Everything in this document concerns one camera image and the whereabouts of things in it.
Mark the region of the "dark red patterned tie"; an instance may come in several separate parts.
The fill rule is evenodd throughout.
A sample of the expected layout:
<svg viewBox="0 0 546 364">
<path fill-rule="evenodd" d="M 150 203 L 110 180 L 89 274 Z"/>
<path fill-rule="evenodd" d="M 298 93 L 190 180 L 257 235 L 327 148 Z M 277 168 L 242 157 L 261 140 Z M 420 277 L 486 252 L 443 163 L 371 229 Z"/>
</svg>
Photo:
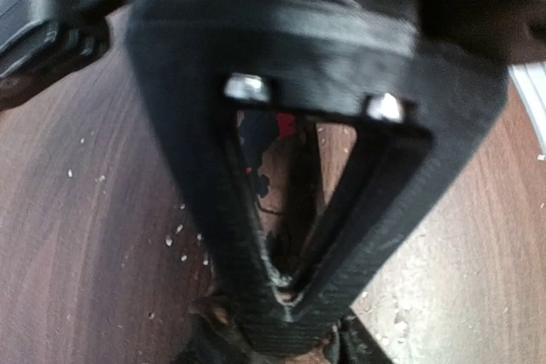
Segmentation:
<svg viewBox="0 0 546 364">
<path fill-rule="evenodd" d="M 326 203 L 316 126 L 287 113 L 238 113 L 238 134 L 274 274 L 258 295 L 237 303 L 221 286 L 192 310 L 195 331 L 179 363 L 388 363 L 389 357 L 350 311 L 304 354 L 280 351 L 304 331 L 272 317 L 298 296 L 293 274 L 306 254 L 311 225 Z"/>
</svg>

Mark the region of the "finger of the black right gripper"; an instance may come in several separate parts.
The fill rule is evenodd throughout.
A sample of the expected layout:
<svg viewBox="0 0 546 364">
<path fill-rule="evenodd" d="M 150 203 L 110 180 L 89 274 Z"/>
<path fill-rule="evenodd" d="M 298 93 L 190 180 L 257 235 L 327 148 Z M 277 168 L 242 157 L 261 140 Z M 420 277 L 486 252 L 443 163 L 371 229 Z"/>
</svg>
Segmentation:
<svg viewBox="0 0 546 364">
<path fill-rule="evenodd" d="M 135 0 L 131 63 L 251 347 L 301 355 L 457 177 L 506 70 L 421 40 L 410 0 Z M 271 262 L 236 134 L 243 108 L 349 124 L 357 141 L 300 268 Z"/>
</svg>

